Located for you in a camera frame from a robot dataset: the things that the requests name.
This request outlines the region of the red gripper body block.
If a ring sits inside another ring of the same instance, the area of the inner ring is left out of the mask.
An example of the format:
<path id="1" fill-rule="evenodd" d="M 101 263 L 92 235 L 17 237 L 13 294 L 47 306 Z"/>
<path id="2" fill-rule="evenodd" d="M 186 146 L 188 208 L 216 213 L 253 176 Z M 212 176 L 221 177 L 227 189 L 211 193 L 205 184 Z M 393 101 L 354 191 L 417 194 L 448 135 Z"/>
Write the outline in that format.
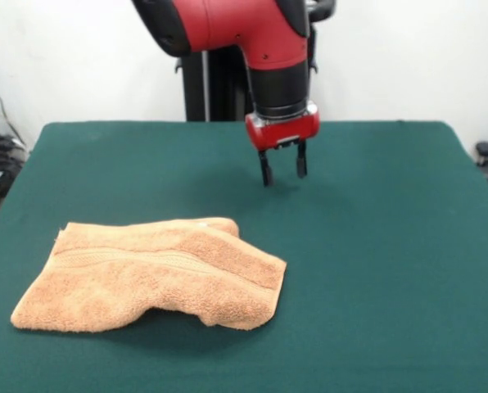
<path id="1" fill-rule="evenodd" d="M 276 149 L 316 136 L 320 126 L 319 109 L 314 102 L 308 102 L 301 115 L 287 120 L 265 120 L 253 112 L 246 115 L 245 125 L 257 150 Z"/>

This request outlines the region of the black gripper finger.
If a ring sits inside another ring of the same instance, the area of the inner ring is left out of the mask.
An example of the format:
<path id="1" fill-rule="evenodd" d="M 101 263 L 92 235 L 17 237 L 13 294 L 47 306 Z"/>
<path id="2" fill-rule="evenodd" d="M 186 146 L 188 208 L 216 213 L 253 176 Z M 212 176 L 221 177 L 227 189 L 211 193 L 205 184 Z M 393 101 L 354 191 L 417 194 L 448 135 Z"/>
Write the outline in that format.
<path id="1" fill-rule="evenodd" d="M 306 141 L 301 141 L 297 145 L 296 171 L 299 178 L 304 178 L 308 174 L 306 160 Z"/>
<path id="2" fill-rule="evenodd" d="M 269 187 L 273 184 L 273 175 L 271 167 L 269 166 L 268 157 L 266 151 L 259 151 L 260 168 L 262 173 L 263 184 L 265 187 Z"/>

